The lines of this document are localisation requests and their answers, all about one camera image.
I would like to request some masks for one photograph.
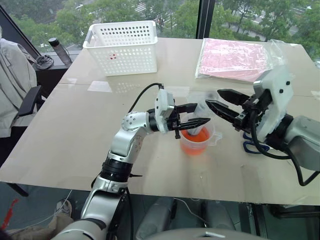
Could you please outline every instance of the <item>black bottle cap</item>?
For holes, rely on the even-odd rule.
[[[58,46],[60,44],[58,38],[56,37],[50,38],[48,42],[52,47]]]

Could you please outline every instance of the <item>blue scissors handle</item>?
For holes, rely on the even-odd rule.
[[[252,137],[248,136],[248,134],[247,134],[245,131],[243,132],[242,137],[243,137],[244,139],[247,139],[247,140],[252,141]]]
[[[255,144],[252,142],[252,141],[244,141],[243,142],[243,148],[244,148],[244,151],[246,153],[249,153],[249,154],[261,154],[261,152],[259,152],[258,150],[257,151],[251,151],[247,146],[248,145],[251,145],[251,146],[254,146],[255,147]],[[270,147],[267,146],[267,145],[262,145],[260,144],[260,146],[267,152],[270,150]]]

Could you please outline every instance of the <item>black chair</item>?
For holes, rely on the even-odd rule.
[[[39,85],[32,87],[28,91],[19,108],[17,114],[19,117],[32,114],[34,112],[35,105],[37,110],[41,108],[41,106],[45,102],[41,97],[41,89],[42,87]],[[13,126],[11,128],[11,135],[9,137],[0,138],[0,167],[6,161],[6,159],[8,158],[11,151],[14,149],[15,145],[17,144],[17,142],[19,141],[20,137],[26,129],[27,126]],[[7,184],[21,196],[27,197],[29,195],[16,183]]]

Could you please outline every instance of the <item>orange liquid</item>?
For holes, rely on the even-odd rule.
[[[197,135],[190,135],[188,133],[188,130],[182,130],[181,134],[189,141],[195,142],[195,143],[201,143],[210,138],[210,134],[205,127],[203,127]],[[180,147],[186,154],[194,156],[194,155],[202,154],[207,146],[193,149],[180,141]]]

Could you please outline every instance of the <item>black wire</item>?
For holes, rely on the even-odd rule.
[[[304,187],[306,185],[308,185],[313,179],[315,179],[316,176],[319,175],[320,171],[315,171],[306,181],[303,180],[303,176],[302,176],[302,172],[301,172],[301,168],[298,164],[297,158],[295,157],[295,155],[292,153],[292,151],[287,147],[286,148],[286,153],[290,156],[294,168],[296,170],[296,174],[298,175],[298,181],[299,184]]]
[[[136,100],[134,101],[133,105],[130,107],[128,113],[130,113],[134,107],[136,106],[137,102],[139,101],[139,99],[141,98],[141,96],[149,89],[151,88],[152,86],[158,86],[159,89],[163,89],[164,86],[161,84],[161,83],[152,83],[148,86],[146,86],[141,92],[140,94],[138,95],[138,97],[136,98]],[[131,202],[131,197],[130,197],[130,192],[129,192],[129,189],[126,188],[126,194],[128,196],[128,202],[129,202],[129,211],[130,211],[130,240],[134,240],[134,210],[132,208],[132,202]]]
[[[269,157],[269,158],[273,158],[273,159],[282,159],[282,160],[285,160],[285,159],[291,159],[290,156],[279,156],[279,155],[274,155],[274,154],[271,154],[267,151],[265,151],[261,146],[260,146],[260,143],[259,143],[259,140],[257,138],[257,132],[256,132],[256,121],[257,121],[257,112],[256,111],[253,111],[251,112],[250,114],[250,123],[251,123],[251,137],[252,137],[252,141],[254,143],[254,146],[256,147],[256,149],[258,149],[258,151],[260,153],[262,153],[263,155]]]
[[[128,196],[129,211],[130,211],[130,240],[134,240],[134,210],[132,208],[132,202],[131,202],[131,197],[130,197],[130,192],[128,187],[125,190]]]
[[[128,113],[132,112],[132,110],[134,109],[134,107],[136,106],[137,102],[139,101],[139,99],[141,98],[141,96],[145,93],[145,91],[147,91],[149,88],[151,88],[152,86],[158,86],[159,89],[163,88],[163,85],[161,83],[152,83],[148,86],[146,86],[142,92],[140,92],[140,94],[138,95],[138,97],[136,98],[136,100],[134,101],[133,105],[130,107]]]
[[[38,56],[36,58],[36,63],[34,63],[34,64],[37,69],[45,70],[45,69],[51,68],[54,65],[54,63],[55,63],[55,61],[53,60],[53,58],[51,56],[44,55],[44,56]]]
[[[294,165],[296,174],[298,176],[298,181],[299,184],[304,187],[306,185],[308,185],[313,179],[316,178],[316,176],[318,176],[320,174],[320,171],[315,171],[306,181],[303,180],[303,176],[302,176],[302,172],[301,172],[301,168],[298,164],[298,160],[295,157],[295,155],[292,153],[292,151],[287,147],[285,149],[285,152],[288,154],[288,156],[278,156],[278,155],[273,155],[271,153],[266,152],[259,144],[258,138],[257,138],[257,132],[256,132],[256,121],[257,121],[257,112],[253,111],[250,114],[250,123],[251,123],[251,136],[252,136],[252,141],[256,147],[256,149],[259,150],[259,152],[261,152],[263,155],[273,158],[273,159],[291,159],[292,163]]]

